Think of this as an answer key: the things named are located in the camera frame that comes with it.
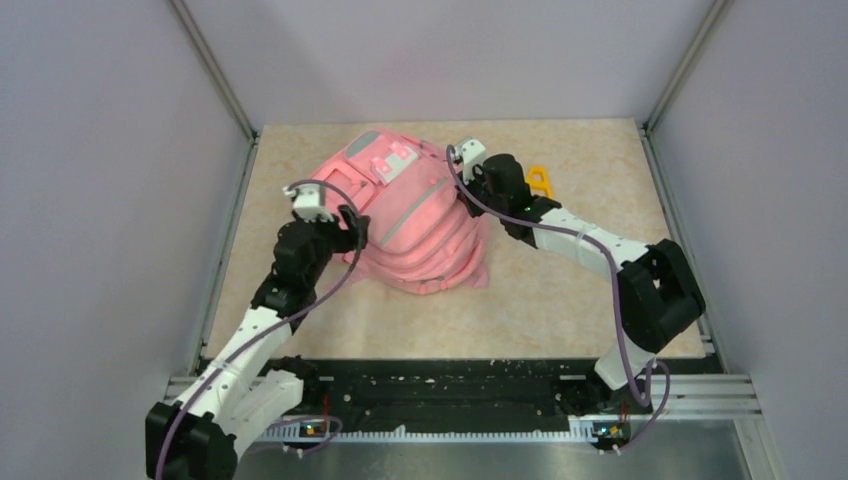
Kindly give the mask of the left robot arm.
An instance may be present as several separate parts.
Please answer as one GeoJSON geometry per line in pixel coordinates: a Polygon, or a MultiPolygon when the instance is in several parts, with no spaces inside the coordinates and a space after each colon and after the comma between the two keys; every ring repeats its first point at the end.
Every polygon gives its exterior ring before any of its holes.
{"type": "Polygon", "coordinates": [[[337,213],[298,208],[277,233],[274,260],[243,319],[218,356],[171,403],[145,419],[145,468],[151,479],[230,479],[246,451],[290,410],[308,413],[320,386],[295,368],[261,370],[306,316],[337,292],[316,285],[337,254],[361,255],[369,216],[342,205],[337,213]]]}

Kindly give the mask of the pink student backpack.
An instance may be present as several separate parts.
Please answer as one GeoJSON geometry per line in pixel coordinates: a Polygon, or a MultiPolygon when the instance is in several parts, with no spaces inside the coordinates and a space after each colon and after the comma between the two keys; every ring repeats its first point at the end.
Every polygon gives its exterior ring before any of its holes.
{"type": "Polygon", "coordinates": [[[370,219],[357,271],[427,295],[469,284],[485,288],[489,227],[459,199],[445,153],[421,139],[367,131],[325,161],[312,178],[334,185],[327,205],[350,198],[370,219]]]}

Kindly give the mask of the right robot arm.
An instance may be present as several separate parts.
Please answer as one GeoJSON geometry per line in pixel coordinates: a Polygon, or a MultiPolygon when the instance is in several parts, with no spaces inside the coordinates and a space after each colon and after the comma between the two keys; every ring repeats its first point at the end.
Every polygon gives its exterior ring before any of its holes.
{"type": "Polygon", "coordinates": [[[670,239],[648,244],[612,234],[532,193],[511,154],[468,160],[448,148],[446,157],[471,216],[489,214],[513,239],[568,258],[609,281],[616,344],[597,360],[586,397],[594,409],[612,412],[629,388],[646,404],[650,389],[638,387],[637,375],[650,376],[660,364],[658,353],[706,311],[681,246],[670,239]]]}

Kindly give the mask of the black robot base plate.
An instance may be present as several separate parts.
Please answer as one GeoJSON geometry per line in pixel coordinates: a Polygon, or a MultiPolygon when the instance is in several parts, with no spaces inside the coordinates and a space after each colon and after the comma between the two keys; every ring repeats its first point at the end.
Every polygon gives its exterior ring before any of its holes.
{"type": "Polygon", "coordinates": [[[271,366],[304,378],[298,412],[351,416],[404,408],[524,409],[541,415],[650,413],[628,387],[610,389],[591,359],[316,360],[285,357],[271,366]]]}

